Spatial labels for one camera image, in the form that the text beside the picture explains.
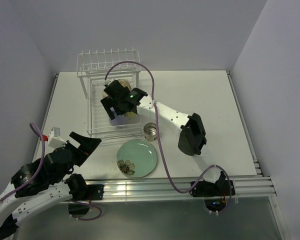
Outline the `beige ceramic bowl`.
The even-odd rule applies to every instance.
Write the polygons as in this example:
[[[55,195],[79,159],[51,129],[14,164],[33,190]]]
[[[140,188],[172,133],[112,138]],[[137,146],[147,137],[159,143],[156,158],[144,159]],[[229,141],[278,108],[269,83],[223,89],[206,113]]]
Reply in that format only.
[[[119,82],[124,88],[127,87],[129,91],[132,90],[130,83],[129,83],[126,79],[120,78],[120,79],[118,79],[118,82]]]

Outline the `pale yellow mug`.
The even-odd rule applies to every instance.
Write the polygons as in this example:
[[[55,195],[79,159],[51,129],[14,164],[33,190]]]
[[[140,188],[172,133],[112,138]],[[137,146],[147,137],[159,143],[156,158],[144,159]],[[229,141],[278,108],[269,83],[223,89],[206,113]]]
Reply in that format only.
[[[134,112],[127,112],[127,113],[124,114],[124,116],[125,116],[126,118],[134,118],[134,117],[137,116],[137,114],[134,113]]]

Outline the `lavender plastic cup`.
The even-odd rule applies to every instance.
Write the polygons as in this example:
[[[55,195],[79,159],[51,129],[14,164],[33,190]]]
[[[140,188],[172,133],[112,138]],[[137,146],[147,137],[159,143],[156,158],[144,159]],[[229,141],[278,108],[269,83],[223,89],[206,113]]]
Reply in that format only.
[[[121,126],[127,123],[127,117],[125,115],[117,115],[113,108],[110,109],[113,113],[114,119],[109,119],[111,126]]]

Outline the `small metal-lined beige cup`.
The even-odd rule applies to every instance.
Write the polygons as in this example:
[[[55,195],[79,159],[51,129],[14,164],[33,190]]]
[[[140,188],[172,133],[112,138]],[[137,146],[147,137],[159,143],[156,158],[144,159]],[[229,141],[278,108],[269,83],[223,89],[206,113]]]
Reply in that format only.
[[[149,142],[157,140],[157,126],[153,122],[149,122],[143,127],[144,138]]]

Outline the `green floral plate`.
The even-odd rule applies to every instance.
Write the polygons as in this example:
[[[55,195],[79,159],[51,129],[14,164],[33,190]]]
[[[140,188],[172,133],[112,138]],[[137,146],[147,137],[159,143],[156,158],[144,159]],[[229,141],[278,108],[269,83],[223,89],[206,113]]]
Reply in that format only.
[[[120,172],[129,178],[143,178],[157,165],[158,155],[146,140],[133,139],[125,142],[117,151],[116,163]]]

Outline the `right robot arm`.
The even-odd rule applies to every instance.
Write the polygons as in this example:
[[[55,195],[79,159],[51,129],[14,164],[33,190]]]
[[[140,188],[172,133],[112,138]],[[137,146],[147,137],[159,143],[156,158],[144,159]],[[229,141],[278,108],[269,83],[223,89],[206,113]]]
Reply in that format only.
[[[106,97],[100,100],[109,118],[134,113],[156,121],[156,127],[163,124],[177,135],[177,147],[185,155],[194,158],[198,167],[205,171],[203,180],[207,191],[212,195],[219,194],[226,181],[223,170],[217,167],[216,161],[207,147],[206,131],[201,117],[174,110],[152,99],[139,88],[129,89],[119,80],[107,80],[104,92]]]

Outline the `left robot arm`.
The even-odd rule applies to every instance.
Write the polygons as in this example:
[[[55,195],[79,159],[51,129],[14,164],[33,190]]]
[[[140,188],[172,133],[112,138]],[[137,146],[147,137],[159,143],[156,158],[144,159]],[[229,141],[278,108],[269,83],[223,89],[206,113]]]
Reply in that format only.
[[[54,150],[26,164],[11,178],[0,195],[0,240],[12,236],[19,226],[50,207],[63,201],[80,201],[88,186],[81,174],[74,173],[97,149],[102,140],[71,132],[79,146],[58,139],[48,145]]]

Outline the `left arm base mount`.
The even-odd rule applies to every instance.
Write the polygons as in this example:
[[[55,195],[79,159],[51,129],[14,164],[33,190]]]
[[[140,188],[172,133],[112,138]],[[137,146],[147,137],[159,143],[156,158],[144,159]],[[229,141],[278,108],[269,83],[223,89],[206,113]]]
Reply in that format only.
[[[79,200],[71,200],[68,203],[69,215],[78,221],[92,221],[100,218],[103,212],[99,206],[93,203],[93,201],[102,200],[103,195],[103,184],[89,184],[83,198]],[[89,211],[96,211],[97,215],[87,217]]]

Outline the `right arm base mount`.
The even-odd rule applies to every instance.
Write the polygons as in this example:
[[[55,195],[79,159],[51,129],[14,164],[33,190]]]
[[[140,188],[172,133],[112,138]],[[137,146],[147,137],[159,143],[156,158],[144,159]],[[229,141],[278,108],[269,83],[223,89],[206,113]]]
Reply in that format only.
[[[193,197],[221,197],[230,195],[234,196],[236,194],[234,183],[231,180],[230,185],[228,181],[224,181],[221,185],[207,182],[205,180],[199,181],[196,186],[189,192]]]

